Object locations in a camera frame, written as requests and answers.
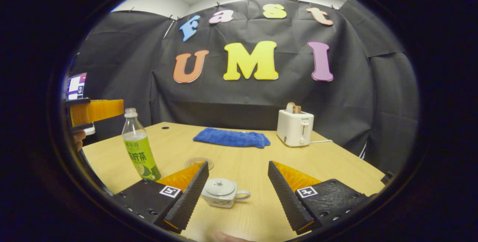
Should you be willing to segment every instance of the human hand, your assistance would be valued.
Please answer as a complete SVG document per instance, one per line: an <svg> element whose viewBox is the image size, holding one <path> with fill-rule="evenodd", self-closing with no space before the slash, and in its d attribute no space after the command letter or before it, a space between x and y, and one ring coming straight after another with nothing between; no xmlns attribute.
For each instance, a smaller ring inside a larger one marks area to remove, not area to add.
<svg viewBox="0 0 478 242"><path fill-rule="evenodd" d="M213 237L217 242L252 242L242 238L233 237L231 235L226 235L223 232L214 232Z"/></svg>
<svg viewBox="0 0 478 242"><path fill-rule="evenodd" d="M81 147L83 146L83 141L87 137L87 134L85 133L85 130L79 130L73 133L73 142L75 143L75 148L77 149L77 152L81 150Z"/></svg>

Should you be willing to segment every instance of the white toaster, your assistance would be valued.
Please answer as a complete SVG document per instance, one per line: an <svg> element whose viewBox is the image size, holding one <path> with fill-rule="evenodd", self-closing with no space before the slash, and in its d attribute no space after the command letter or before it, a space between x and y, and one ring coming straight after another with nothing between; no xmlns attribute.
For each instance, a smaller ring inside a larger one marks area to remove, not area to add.
<svg viewBox="0 0 478 242"><path fill-rule="evenodd" d="M297 114L285 109L279 111L277 136L290 147L306 146L310 143L314 116L307 112Z"/></svg>

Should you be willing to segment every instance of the screw hole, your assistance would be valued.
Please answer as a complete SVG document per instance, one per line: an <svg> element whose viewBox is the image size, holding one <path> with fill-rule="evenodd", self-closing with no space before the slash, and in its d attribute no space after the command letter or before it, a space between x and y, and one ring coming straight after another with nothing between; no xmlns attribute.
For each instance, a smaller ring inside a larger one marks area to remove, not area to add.
<svg viewBox="0 0 478 242"><path fill-rule="evenodd" d="M149 210L148 210L148 213L150 213L150 214L153 215L153 216L158 216L158 212L157 212L156 210L151 210L151 209L149 209Z"/></svg>

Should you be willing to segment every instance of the blue letter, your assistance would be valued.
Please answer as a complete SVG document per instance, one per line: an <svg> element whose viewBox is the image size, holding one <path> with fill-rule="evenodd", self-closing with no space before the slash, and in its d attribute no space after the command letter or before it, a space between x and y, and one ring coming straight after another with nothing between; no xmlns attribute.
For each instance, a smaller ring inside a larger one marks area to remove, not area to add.
<svg viewBox="0 0 478 242"><path fill-rule="evenodd" d="M183 31L184 38L183 41L186 41L188 38L193 36L196 33L196 27L198 27L198 22L196 21L197 19L201 18L201 16L196 15L193 18L191 18L189 21L186 22L186 24L183 24L179 29Z"/></svg>

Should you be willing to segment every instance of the light wood tabletop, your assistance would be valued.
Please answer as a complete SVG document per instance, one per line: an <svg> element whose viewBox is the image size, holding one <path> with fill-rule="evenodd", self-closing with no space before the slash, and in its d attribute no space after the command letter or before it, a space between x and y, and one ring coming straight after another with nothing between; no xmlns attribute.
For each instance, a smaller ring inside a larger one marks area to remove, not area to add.
<svg viewBox="0 0 478 242"><path fill-rule="evenodd" d="M232 208L213 207L199 198L186 230L181 233L198 242L212 241L210 235L217 230L258 242L278 242L297 237L267 176L271 160L321 181L338 179L367 196L378 193L384 187L380 181L384 177L381 171L333 142L292 148L277 137L276 131L262 130L253 131L263 133L270 140L271 145L264 149L193 142L193 137L204 128L169 122L145 128L163 177L184 169L186 162L193 157L206 157L214 163L209 179L223 177L234 180L239 190L251 191L249 199L236 201ZM326 139L312 132L311 140ZM131 163L121 135L85 146L83 151L92 169L114 194L141 179Z"/></svg>

